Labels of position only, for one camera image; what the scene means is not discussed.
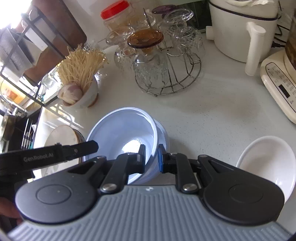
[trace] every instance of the white electric pot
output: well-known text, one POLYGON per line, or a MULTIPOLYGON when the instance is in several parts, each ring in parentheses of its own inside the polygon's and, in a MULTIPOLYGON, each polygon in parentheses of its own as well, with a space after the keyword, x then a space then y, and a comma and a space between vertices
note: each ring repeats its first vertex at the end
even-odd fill
POLYGON ((206 34, 222 53, 245 62, 245 72, 253 76, 272 45, 278 1, 254 6, 250 2, 209 0, 213 26, 206 27, 206 34))

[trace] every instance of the dish rack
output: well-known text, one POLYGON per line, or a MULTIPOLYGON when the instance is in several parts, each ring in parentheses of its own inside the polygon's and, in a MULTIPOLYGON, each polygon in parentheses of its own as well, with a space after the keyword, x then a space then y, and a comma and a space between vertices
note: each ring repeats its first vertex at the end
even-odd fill
MULTIPOLYGON (((23 74, 23 76, 20 78, 20 82, 21 84, 24 86, 24 88, 28 88, 31 91, 29 93, 27 93, 26 91, 24 91, 22 88, 20 88, 18 85, 15 84, 15 82, 11 81, 9 79, 9 77, 5 76, 3 74, 3 70, 4 68, 7 66, 11 56, 13 55, 13 53, 16 51, 18 44, 20 43, 20 41, 24 38, 26 32, 29 29, 32 29, 46 44, 49 48, 51 48, 55 54, 57 54, 58 56, 60 56, 62 59, 65 59, 65 56, 44 36, 44 34, 35 26, 35 23, 40 20, 43 19, 46 24, 48 25, 48 27, 52 30, 53 33, 55 33, 56 36, 59 36, 60 39, 67 45, 69 46, 70 50, 74 50, 74 47, 71 46, 71 44, 65 39, 65 37, 54 27, 54 25, 49 21, 49 19, 43 14, 43 12, 38 9, 36 6, 34 6, 35 9, 37 10, 39 16, 36 17, 33 21, 31 21, 28 18, 28 14, 21 14, 22 16, 22 20, 24 20, 26 22, 26 24, 28 25, 26 27, 26 29, 20 34, 20 36, 18 37, 17 41, 15 42, 15 44, 13 45, 11 51, 9 52, 9 54, 7 55, 7 58, 5 58, 3 60, 3 65, 2 68, 0 70, 0 76, 6 80, 8 83, 10 83, 12 86, 14 86, 15 88, 17 88, 20 92, 22 92, 25 96, 27 96, 28 98, 30 98, 31 100, 33 100, 34 102, 38 103, 39 105, 41 105, 42 107, 46 107, 48 106, 50 103, 52 103, 54 100, 57 99, 57 95, 52 95, 51 97, 49 97, 47 99, 47 101, 43 100, 41 97, 41 93, 42 93, 42 89, 45 88, 45 86, 41 83, 42 80, 40 80, 36 86, 32 86, 30 85, 30 83, 28 82, 29 77, 26 76, 25 74, 23 74)), ((70 11, 67 13, 70 15, 70 17, 76 21, 74 19, 74 17, 72 16, 72 14, 70 13, 70 11)), ((1 93, 1 89, 0 89, 0 94, 2 96, 2 98, 8 102, 8 100, 6 99, 5 96, 2 95, 1 93)))
MULTIPOLYGON (((144 15, 146 17, 146 20, 149 24, 149 27, 152 28, 149 18, 147 16, 147 13, 144 8, 143 8, 143 11, 144 11, 144 15)), ((174 47, 167 47, 166 44, 164 44, 164 46, 165 46, 164 48, 161 48, 158 45, 159 50, 160 51, 169 51, 174 48, 174 47)), ((182 54, 174 55, 169 52, 166 53, 167 58, 168 58, 168 62, 169 62, 169 68, 168 68, 169 83, 168 84, 166 84, 164 87, 159 88, 159 89, 144 89, 140 85, 140 83, 138 83, 137 79, 135 78, 137 85, 146 93, 153 94, 154 96, 177 93, 177 92, 189 87, 198 78, 198 76, 201 72, 201 68, 202 68, 202 61, 196 53, 189 54, 188 47, 185 45, 183 45, 183 46, 184 46, 185 51, 182 54), (177 74, 174 69, 171 58, 172 59, 173 58, 183 58, 182 62, 184 63, 184 68, 186 70, 187 75, 184 78, 182 78, 181 80, 177 77, 177 74), (193 75, 193 70, 198 70, 197 74, 193 75)))

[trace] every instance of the digital display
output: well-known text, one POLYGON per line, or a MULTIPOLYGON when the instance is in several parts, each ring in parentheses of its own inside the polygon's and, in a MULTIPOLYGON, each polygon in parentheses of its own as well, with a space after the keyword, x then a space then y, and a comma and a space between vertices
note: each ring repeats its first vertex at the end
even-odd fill
POLYGON ((281 91, 284 93, 284 95, 288 99, 290 97, 290 95, 289 95, 288 91, 285 89, 285 87, 283 85, 279 85, 279 88, 281 89, 281 91))

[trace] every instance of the plastic jar with red lid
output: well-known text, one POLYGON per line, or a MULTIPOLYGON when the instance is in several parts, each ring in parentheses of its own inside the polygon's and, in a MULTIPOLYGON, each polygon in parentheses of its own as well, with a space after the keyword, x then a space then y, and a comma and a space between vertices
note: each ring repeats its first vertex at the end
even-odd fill
POLYGON ((126 0, 119 0, 106 7, 101 12, 104 25, 113 31, 118 27, 127 26, 134 11, 132 6, 126 0))

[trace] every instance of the red lid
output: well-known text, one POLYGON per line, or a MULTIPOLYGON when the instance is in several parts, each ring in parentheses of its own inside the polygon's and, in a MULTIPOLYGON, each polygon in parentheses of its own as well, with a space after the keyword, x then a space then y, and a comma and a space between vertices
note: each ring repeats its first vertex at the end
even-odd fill
POLYGON ((119 0, 111 4, 110 6, 106 7, 103 11, 101 11, 101 17, 102 19, 113 17, 114 15, 126 9, 128 6, 129 6, 128 1, 119 0))

